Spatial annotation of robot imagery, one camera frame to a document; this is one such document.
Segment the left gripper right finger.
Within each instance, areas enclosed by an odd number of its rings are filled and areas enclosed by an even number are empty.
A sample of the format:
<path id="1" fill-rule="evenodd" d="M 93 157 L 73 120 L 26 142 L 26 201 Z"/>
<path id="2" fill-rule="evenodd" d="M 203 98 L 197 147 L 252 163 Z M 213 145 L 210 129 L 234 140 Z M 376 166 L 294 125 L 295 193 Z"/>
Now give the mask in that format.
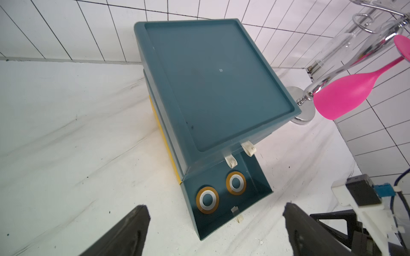
<path id="1" fill-rule="evenodd" d="M 283 213 L 293 255 L 352 256 L 323 226 L 294 203 L 287 203 Z"/>

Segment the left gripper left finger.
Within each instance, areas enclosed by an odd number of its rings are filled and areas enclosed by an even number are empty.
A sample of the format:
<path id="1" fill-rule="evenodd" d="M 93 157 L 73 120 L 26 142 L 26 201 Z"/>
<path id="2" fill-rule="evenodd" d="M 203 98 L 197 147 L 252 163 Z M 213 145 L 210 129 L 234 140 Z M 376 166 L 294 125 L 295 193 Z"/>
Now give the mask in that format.
<path id="1" fill-rule="evenodd" d="M 82 255 L 141 256 L 150 220 L 147 206 L 136 206 Z"/>

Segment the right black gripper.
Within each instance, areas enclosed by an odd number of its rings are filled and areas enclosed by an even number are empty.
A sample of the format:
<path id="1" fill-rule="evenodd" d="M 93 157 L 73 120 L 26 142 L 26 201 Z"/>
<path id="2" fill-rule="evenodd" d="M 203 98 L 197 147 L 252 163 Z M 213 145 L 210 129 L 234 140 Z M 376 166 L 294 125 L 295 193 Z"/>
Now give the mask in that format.
<path id="1" fill-rule="evenodd" d="M 380 256 L 382 253 L 370 233 L 357 220 L 353 210 L 331 213 L 311 214 L 324 230 L 313 236 L 310 255 L 315 256 Z M 344 220 L 347 224 L 347 234 L 344 234 L 324 223 L 322 220 Z"/>

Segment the yellow tape roll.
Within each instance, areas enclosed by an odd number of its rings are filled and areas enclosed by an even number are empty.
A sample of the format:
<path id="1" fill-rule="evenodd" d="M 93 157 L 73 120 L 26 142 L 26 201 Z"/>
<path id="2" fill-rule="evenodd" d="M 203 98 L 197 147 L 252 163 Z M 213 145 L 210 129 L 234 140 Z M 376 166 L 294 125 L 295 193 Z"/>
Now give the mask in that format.
<path id="1" fill-rule="evenodd" d="M 219 206 L 220 198 L 213 187 L 207 186 L 199 190 L 196 195 L 196 205 L 203 214 L 214 213 Z"/>
<path id="2" fill-rule="evenodd" d="M 242 195 L 246 191 L 245 176 L 239 171 L 230 172 L 226 178 L 226 188 L 232 195 Z"/>

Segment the teal bottom drawer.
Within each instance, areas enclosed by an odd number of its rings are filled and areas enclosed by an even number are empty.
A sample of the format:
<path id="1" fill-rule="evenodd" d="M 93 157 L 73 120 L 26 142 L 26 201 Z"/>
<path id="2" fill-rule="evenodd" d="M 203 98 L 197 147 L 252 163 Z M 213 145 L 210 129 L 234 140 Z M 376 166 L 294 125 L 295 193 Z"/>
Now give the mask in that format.
<path id="1" fill-rule="evenodd" d="M 272 194 L 272 189 L 255 156 L 249 157 L 245 152 L 235 155 L 238 165 L 231 169 L 226 162 L 192 174 L 184 178 L 181 188 L 187 208 L 199 240 L 204 240 L 241 212 L 256 202 Z M 230 172 L 239 171 L 246 179 L 246 191 L 239 196 L 232 195 L 226 188 L 226 178 Z M 218 192 L 220 202 L 212 214 L 203 214 L 196 205 L 196 195 L 204 187 L 213 187 Z"/>

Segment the teal drawer cabinet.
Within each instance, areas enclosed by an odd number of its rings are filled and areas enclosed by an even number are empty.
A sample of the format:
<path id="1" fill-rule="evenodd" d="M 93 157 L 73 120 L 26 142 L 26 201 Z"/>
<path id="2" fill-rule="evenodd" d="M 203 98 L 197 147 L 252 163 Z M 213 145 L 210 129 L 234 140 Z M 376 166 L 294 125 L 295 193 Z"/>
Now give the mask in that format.
<path id="1" fill-rule="evenodd" d="M 137 22 L 148 91 L 180 180 L 301 110 L 238 19 Z"/>

